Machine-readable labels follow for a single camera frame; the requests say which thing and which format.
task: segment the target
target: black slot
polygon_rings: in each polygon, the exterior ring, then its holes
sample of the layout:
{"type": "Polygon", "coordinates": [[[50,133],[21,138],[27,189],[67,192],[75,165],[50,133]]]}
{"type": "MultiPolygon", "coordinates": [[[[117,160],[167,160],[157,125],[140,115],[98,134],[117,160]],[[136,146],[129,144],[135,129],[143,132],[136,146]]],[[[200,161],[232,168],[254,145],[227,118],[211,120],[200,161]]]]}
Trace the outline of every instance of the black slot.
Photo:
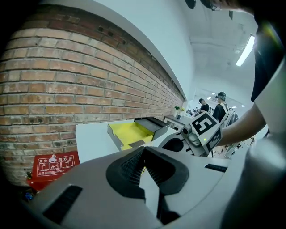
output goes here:
{"type": "Polygon", "coordinates": [[[81,187],[71,185],[44,211],[43,215],[53,222],[60,224],[82,191],[81,187]]]}
{"type": "Polygon", "coordinates": [[[223,173],[225,173],[225,171],[227,170],[227,167],[219,166],[219,165],[212,165],[212,164],[207,164],[205,168],[216,170],[216,171],[223,172],[223,173]]]}

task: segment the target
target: ceiling light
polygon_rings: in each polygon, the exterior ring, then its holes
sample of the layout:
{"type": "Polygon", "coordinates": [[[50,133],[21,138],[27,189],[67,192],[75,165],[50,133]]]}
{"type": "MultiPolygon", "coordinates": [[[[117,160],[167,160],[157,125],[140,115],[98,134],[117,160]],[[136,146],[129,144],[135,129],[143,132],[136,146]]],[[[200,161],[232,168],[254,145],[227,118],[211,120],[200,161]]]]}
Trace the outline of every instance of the ceiling light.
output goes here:
{"type": "Polygon", "coordinates": [[[240,67],[244,63],[244,61],[246,60],[248,55],[250,54],[250,52],[253,48],[253,45],[254,45],[254,40],[255,40],[255,37],[253,35],[251,35],[248,42],[247,42],[245,49],[243,50],[243,53],[241,54],[240,58],[236,62],[237,66],[240,67]]]}

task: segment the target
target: white wall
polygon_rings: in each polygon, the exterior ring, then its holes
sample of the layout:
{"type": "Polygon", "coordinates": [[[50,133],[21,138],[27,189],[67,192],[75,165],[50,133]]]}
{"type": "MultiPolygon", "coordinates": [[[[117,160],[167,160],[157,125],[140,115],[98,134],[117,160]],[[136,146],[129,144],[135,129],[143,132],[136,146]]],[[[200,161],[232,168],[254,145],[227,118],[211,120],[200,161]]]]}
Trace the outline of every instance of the white wall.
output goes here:
{"type": "Polygon", "coordinates": [[[247,107],[251,107],[251,93],[249,90],[240,86],[238,83],[223,80],[214,76],[196,75],[194,82],[197,88],[213,91],[215,93],[223,91],[227,97],[230,97],[247,107]]]}
{"type": "Polygon", "coordinates": [[[176,0],[46,0],[97,14],[137,39],[160,62],[187,100],[193,51],[187,21],[176,0]]]}

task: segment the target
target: person's arm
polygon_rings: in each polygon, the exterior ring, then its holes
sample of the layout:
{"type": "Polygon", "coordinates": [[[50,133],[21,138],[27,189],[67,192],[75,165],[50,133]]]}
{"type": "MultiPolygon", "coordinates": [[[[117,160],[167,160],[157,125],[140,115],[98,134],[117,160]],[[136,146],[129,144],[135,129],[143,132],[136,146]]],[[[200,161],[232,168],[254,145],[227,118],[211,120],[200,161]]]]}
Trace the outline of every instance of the person's arm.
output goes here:
{"type": "Polygon", "coordinates": [[[266,122],[254,104],[240,119],[222,130],[222,139],[218,145],[241,142],[257,134],[266,122]]]}
{"type": "Polygon", "coordinates": [[[214,113],[213,113],[213,117],[214,117],[216,120],[219,119],[219,113],[220,113],[220,111],[219,111],[219,106],[217,105],[217,106],[215,107],[214,113]]]}

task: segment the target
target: man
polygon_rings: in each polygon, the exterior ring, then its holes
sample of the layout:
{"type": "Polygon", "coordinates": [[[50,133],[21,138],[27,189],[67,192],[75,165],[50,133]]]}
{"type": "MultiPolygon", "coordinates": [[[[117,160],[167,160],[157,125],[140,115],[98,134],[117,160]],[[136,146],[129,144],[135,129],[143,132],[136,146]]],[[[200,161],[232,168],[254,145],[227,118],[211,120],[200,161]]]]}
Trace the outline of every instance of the man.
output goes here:
{"type": "MultiPolygon", "coordinates": [[[[216,8],[245,11],[254,16],[258,24],[255,45],[255,81],[251,100],[254,102],[270,81],[285,54],[284,16],[285,1],[273,0],[201,0],[209,9],[216,8]]],[[[258,133],[265,120],[254,104],[234,124],[222,130],[223,138],[219,145],[232,144],[246,140],[258,133]]]]}
{"type": "Polygon", "coordinates": [[[209,112],[209,108],[210,106],[206,103],[206,101],[202,98],[200,98],[199,100],[200,104],[202,104],[201,109],[200,109],[200,113],[202,112],[209,112]]]}
{"type": "Polygon", "coordinates": [[[225,114],[228,112],[228,106],[225,102],[227,95],[224,92],[220,92],[216,98],[218,99],[218,105],[214,109],[213,117],[221,122],[225,114]]]}

